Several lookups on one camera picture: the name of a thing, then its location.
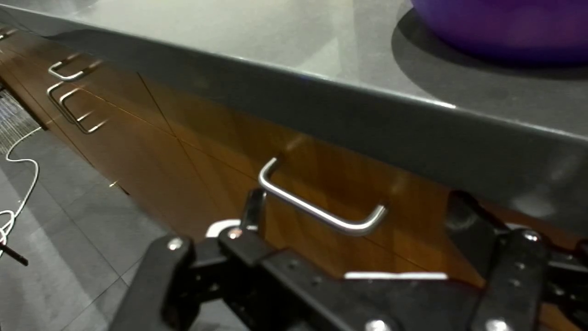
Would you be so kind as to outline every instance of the purple object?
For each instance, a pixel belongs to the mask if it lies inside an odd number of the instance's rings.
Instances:
[[[588,62],[588,0],[412,0],[437,36],[526,64]]]

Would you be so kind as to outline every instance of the white cable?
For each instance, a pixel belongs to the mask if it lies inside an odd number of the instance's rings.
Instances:
[[[6,156],[4,156],[6,161],[9,161],[9,163],[33,163],[35,174],[33,174],[33,180],[31,180],[31,183],[30,183],[30,189],[24,192],[18,207],[17,207],[17,209],[2,209],[2,211],[0,211],[0,216],[2,216],[2,215],[7,215],[7,216],[9,216],[9,220],[7,220],[6,224],[2,224],[2,227],[0,227],[0,242],[2,242],[2,244],[7,244],[7,235],[13,231],[20,211],[24,209],[26,202],[30,200],[30,196],[31,196],[31,192],[33,192],[33,189],[35,189],[35,185],[37,185],[37,181],[39,181],[39,163],[37,163],[37,159],[33,159],[33,158],[11,158],[11,152],[13,152],[13,148],[15,148],[18,143],[22,143],[26,137],[33,135],[37,130],[41,130],[41,126],[37,126],[35,130],[24,134],[20,139],[17,139],[17,141],[6,150]]]

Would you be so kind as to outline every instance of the screw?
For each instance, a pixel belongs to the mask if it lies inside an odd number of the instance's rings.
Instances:
[[[230,238],[237,238],[237,237],[241,237],[243,235],[243,229],[241,227],[232,227],[230,231],[228,231],[228,237]]]
[[[169,249],[178,249],[182,244],[184,244],[184,240],[182,240],[180,237],[173,237],[173,238],[167,242],[167,248],[169,248]]]
[[[504,319],[489,319],[485,321],[485,331],[511,331],[511,327]]]
[[[392,331],[384,319],[369,319],[366,331]]]
[[[539,240],[539,233],[533,231],[533,229],[524,229],[522,235],[524,235],[527,240]]]

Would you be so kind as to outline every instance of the countertop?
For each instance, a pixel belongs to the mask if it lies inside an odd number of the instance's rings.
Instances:
[[[147,75],[588,233],[586,67],[472,58],[432,36],[406,0],[0,0],[0,9],[114,62],[143,42],[153,49],[134,58],[143,64],[127,62]],[[165,67],[149,64],[154,53]],[[204,64],[171,62],[188,56]]]

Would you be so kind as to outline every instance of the gray floor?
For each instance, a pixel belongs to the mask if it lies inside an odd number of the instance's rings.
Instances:
[[[143,249],[165,227],[48,132],[13,156],[37,158],[41,180],[9,237],[30,266],[0,257],[0,329],[109,329]],[[17,207],[31,176],[31,165],[6,163],[2,154],[0,209]],[[210,303],[193,329],[245,327],[222,303]]]

